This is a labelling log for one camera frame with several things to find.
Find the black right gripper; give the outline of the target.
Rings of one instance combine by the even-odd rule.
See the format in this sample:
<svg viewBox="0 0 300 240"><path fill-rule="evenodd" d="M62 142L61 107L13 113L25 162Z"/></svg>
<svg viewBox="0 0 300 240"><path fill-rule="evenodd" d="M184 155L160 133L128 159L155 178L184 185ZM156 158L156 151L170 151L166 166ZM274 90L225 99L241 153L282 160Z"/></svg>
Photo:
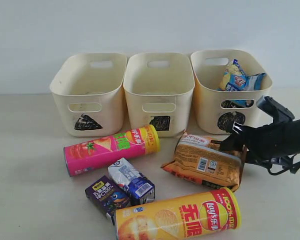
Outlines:
<svg viewBox="0 0 300 240"><path fill-rule="evenodd" d="M294 158L285 152L285 144L288 144L293 136L288 131L294 132L297 125L297 121L290 121L254 128L234 121L227 126L226 132L230 135L220 143L219 150L241 152L246 147L247 164L260 167L291 167Z"/></svg>

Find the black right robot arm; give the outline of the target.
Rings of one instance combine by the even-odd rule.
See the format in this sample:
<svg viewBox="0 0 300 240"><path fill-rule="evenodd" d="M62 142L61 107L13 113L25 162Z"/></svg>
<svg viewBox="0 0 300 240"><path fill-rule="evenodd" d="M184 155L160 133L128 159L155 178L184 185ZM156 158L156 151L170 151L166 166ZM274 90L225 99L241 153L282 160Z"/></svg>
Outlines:
<svg viewBox="0 0 300 240"><path fill-rule="evenodd" d="M220 143L220 151L241 151L248 149L245 162L271 169L280 165L282 169L296 173L300 161L294 157L300 154L300 119L251 127L234 122L228 129L230 136Z"/></svg>

